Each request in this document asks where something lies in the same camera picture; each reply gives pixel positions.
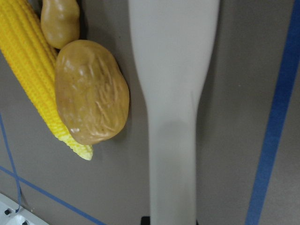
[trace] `blue tape line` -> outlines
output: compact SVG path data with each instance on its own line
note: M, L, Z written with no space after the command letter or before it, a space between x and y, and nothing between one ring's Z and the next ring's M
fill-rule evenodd
M40 187L38 187L38 186L36 186L36 185L30 183L29 181L25 180L24 178L19 177L18 175L15 175L13 172L10 172L8 169L4 168L3 166L0 166L0 170L2 170L3 172L7 173L8 175L10 175L10 176L12 176L12 177L17 178L20 182L22 182L22 183L28 185L28 186L31 187L32 189L35 189L35 190L38 191L39 193L41 193L41 194L47 196L48 198L50 198L50 199L56 201L57 203L59 203L59 204L65 206L66 208L68 208L68 209L72 210L73 212L77 213L78 215L80 215L80 216L82 216L82 217L88 219L89 221L91 221L91 222L93 222L93 223L95 223L95 224L97 224L97 225L106 225L106 224L104 224L103 222L97 220L96 218L94 218L94 217L88 215L87 213L81 211L80 209L78 209L78 208L76 208L76 207L70 205L69 203L67 203L67 202L65 202L65 201L63 201L63 200L61 200L61 199L59 199L58 197L56 197L56 196L50 194L49 192L47 192L47 191L41 189Z
M18 212L19 209L20 209L21 203L22 203L22 200L21 200L21 186L20 186L20 182L19 182L19 179L18 179L17 170L15 169L15 164L14 164L13 156L11 154L11 151L10 151L10 148L9 148L9 145L8 145L8 138L6 136L5 127L4 127L4 123L3 123L3 120L2 120L1 113L0 113L0 126L1 126L1 130L2 130L2 135L3 135L5 147L6 147L6 150L7 150L7 153L8 153L8 157L9 157L9 160L10 160L10 164L11 164L11 167L12 167L12 169L14 171L14 174L15 174L15 183L17 185L18 204L19 204L19 207L15 210L15 212Z
M295 0L245 225L258 225L300 60L300 0Z

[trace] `black base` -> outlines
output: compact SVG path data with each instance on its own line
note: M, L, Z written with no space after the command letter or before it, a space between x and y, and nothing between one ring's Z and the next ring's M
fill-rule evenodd
M141 225L150 225L150 217L142 217Z

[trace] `gray surface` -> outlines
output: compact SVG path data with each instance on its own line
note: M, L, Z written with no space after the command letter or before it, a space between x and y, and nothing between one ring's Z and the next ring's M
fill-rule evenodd
M219 27L197 121L197 217L244 224L293 0L221 2ZM53 137L0 56L0 112L19 175L108 225L149 214L145 103L130 42L126 0L83 0L87 38L116 57L131 92L125 129L94 146L91 161ZM300 223L298 76L260 225ZM11 169L0 138L0 165ZM25 207L51 225L93 223L22 184ZM0 171L0 192L16 199Z

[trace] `yellow corn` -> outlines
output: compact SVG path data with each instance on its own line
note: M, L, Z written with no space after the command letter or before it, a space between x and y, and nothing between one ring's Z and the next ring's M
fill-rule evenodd
M92 147L77 143L58 115L54 91L57 53L46 43L40 21L27 0L0 0L0 49L55 137L80 157L91 160Z

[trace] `fake potato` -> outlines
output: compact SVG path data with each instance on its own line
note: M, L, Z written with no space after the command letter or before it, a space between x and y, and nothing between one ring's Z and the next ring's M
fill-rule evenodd
M41 27L47 42L61 49L78 40L80 9L76 0L43 0Z
M81 144L107 140L125 126L128 86L113 55L96 42L77 40L60 51L55 94L61 120Z

